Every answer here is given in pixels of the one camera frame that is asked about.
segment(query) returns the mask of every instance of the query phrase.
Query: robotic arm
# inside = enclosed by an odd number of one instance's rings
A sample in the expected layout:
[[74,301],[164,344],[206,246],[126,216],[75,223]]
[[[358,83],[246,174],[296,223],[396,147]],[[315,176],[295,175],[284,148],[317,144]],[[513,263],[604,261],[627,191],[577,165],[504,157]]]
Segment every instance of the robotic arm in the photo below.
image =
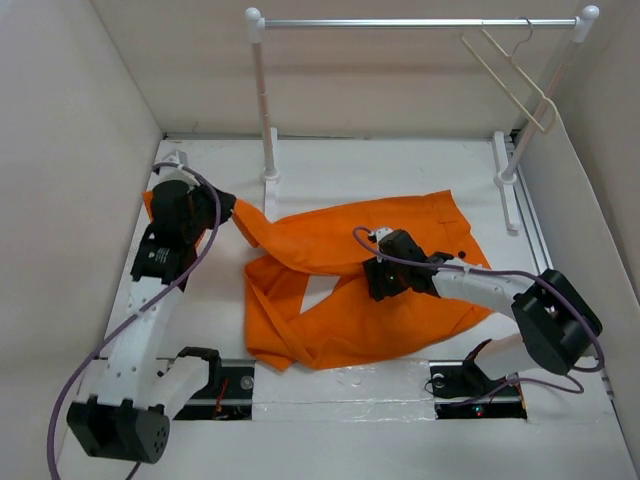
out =
[[[156,358],[165,327],[182,300],[187,280],[150,308],[151,299],[196,262],[198,241],[216,220],[208,186],[181,171],[161,168],[149,205],[151,222],[131,270],[127,317],[138,319],[114,343],[106,367],[86,403],[73,402],[67,423],[87,455],[156,463],[167,446],[170,421],[197,392],[221,388],[217,350],[187,347],[158,377]],[[224,223],[235,197],[216,191]]]
[[[371,258],[363,266],[369,294],[376,301],[410,288],[484,306],[515,320],[519,334],[485,341],[463,362],[461,381],[471,396],[484,395],[495,387],[496,380],[530,368],[542,367],[557,375],[566,375],[591,345],[583,325],[532,279],[473,273],[470,270],[477,271],[478,267],[447,253],[427,256],[404,230],[381,228],[372,232],[369,240],[390,257],[462,267],[458,270],[424,268]],[[548,269],[539,278],[576,308],[595,336],[600,335],[602,324],[564,275]]]

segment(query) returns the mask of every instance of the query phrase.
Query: wire hanger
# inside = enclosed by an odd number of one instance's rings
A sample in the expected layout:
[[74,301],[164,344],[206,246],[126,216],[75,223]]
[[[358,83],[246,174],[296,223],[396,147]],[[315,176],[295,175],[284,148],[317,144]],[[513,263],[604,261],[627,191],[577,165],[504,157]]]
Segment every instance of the wire hanger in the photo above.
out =
[[520,45],[527,43],[529,40],[531,40],[531,37],[533,37],[533,23],[531,23],[531,20],[529,20],[527,17],[518,17],[518,18],[521,20],[527,21],[527,24],[529,25],[529,36],[524,40],[520,40],[518,43],[516,43],[516,46],[513,47],[513,51],[511,52],[511,57],[513,57],[516,54],[516,51],[518,50],[518,47]]
[[527,23],[529,24],[529,37],[526,40],[516,44],[515,48],[511,52],[511,55],[509,55],[500,46],[500,44],[491,35],[489,35],[489,32],[483,29],[480,31],[480,33],[482,34],[482,36],[484,36],[485,40],[489,42],[489,44],[500,54],[500,56],[502,56],[507,61],[511,69],[516,74],[518,74],[518,76],[522,78],[522,80],[524,80],[524,82],[529,86],[529,88],[532,91],[534,91],[538,95],[538,97],[540,98],[540,104],[546,103],[547,106],[551,109],[552,116],[549,121],[549,124],[546,127],[542,126],[542,124],[531,113],[529,113],[529,110],[527,110],[527,108],[522,104],[522,102],[518,100],[518,98],[513,94],[513,92],[509,89],[509,87],[502,81],[502,79],[498,76],[498,74],[487,64],[487,62],[480,56],[480,54],[476,51],[476,49],[473,48],[473,46],[467,41],[467,39],[464,37],[464,32],[460,33],[460,41],[465,46],[465,48],[469,51],[469,53],[473,55],[473,57],[477,60],[480,66],[484,68],[484,70],[486,70],[489,76],[496,82],[496,84],[505,93],[505,95],[507,95],[509,100],[511,100],[511,102],[516,106],[516,108],[520,110],[520,112],[527,118],[529,122],[533,124],[533,126],[540,133],[545,134],[551,131],[551,129],[555,126],[556,122],[558,121],[558,118],[560,117],[560,113],[558,112],[558,107],[553,102],[553,100],[551,100],[549,97],[547,97],[544,94],[544,92],[538,86],[538,84],[535,81],[533,81],[531,77],[529,77],[529,75],[527,75],[527,73],[524,70],[522,70],[522,68],[520,68],[520,66],[513,59],[513,54],[516,52],[518,47],[521,44],[531,40],[531,36],[533,35],[533,25],[531,23],[531,20],[529,20],[528,18],[526,18],[525,20],[527,20]]

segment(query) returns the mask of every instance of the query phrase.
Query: white floor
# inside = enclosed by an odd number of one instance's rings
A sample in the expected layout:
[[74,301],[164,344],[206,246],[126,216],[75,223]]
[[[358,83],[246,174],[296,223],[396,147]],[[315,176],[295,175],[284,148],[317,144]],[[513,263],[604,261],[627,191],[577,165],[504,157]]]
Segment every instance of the white floor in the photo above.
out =
[[[259,141],[164,141],[158,159],[176,148],[218,188],[261,205]],[[281,217],[450,188],[494,268],[534,271],[525,233],[505,229],[489,141],[288,140],[279,142],[279,152]],[[146,223],[141,212],[109,331],[122,321],[130,262]],[[217,348],[223,358],[248,358],[242,268],[259,254],[232,223],[220,229],[209,258],[190,278],[160,357],[174,357],[190,345]],[[330,280],[311,282],[307,306],[329,289]],[[524,387],[527,422],[432,421],[433,402],[422,390],[426,360],[463,358],[480,341],[515,330],[506,317],[492,315],[464,334],[392,362],[324,372],[292,367],[284,374],[258,365],[254,421],[175,422],[160,464],[143,466],[137,478],[636,478],[597,375],[581,376],[587,388],[581,397]],[[548,377],[536,371],[531,376]],[[72,435],[60,467],[65,480],[122,479],[128,469],[87,458]]]

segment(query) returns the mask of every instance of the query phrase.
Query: white wall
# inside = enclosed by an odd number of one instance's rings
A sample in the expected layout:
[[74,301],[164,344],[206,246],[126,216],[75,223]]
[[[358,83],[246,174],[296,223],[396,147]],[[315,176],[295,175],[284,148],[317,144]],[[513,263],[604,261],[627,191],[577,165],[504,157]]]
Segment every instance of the white wall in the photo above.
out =
[[43,479],[161,134],[88,0],[0,1],[0,66],[0,476]]
[[640,4],[610,0],[562,92],[567,132],[640,293]]
[[[268,18],[569,18],[579,0],[92,0],[160,126],[258,133],[244,10]],[[527,31],[496,32],[511,50]],[[516,58],[538,77],[562,33]],[[470,34],[481,45],[478,34]],[[528,90],[506,73],[518,95]],[[271,118],[285,134],[489,136],[518,113],[453,31],[267,32]]]

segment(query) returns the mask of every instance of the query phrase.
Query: metal rod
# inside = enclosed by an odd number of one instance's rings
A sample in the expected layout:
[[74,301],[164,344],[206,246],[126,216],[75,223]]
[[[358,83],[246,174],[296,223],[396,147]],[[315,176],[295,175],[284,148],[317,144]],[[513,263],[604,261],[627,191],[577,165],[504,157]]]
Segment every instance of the metal rod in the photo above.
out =
[[271,123],[269,122],[269,106],[267,104],[267,87],[264,79],[264,64],[262,61],[262,44],[252,43],[253,70],[256,77],[258,92],[258,106],[260,107],[260,125],[262,126],[262,147],[264,148],[264,174],[276,174],[273,161],[273,141],[271,139]]
[[[557,90],[558,85],[560,85],[560,81],[562,80],[562,77],[564,76],[564,73],[567,67],[569,66],[569,64],[571,64],[571,60],[575,56],[575,53],[578,50],[579,46],[580,44],[576,42],[570,42],[569,45],[567,45],[567,48],[562,54],[562,59],[560,60],[560,64],[558,65],[558,68],[553,74],[553,77],[551,78],[551,81],[549,82],[549,85],[547,86],[547,89],[544,92],[547,98],[551,98],[551,96]],[[538,108],[536,108],[536,111],[533,113],[533,117],[537,121],[540,121],[544,116],[545,112],[547,111],[547,105],[548,105],[547,102],[540,102],[540,104],[538,105]],[[518,164],[520,163],[520,160],[522,160],[522,155],[524,154],[524,151],[529,146],[529,143],[531,142],[531,139],[535,134],[535,130],[536,129],[533,123],[527,122],[527,125],[524,127],[524,130],[520,134],[520,138],[518,139],[518,145],[515,151],[513,152],[511,159],[509,160],[509,164],[507,165],[507,168],[505,168],[504,172],[500,174],[504,180],[509,180],[513,178],[518,168]]]
[[527,19],[345,19],[345,20],[264,20],[266,30],[282,29],[472,29],[484,28],[534,28],[534,29],[572,29],[577,18],[527,20]]

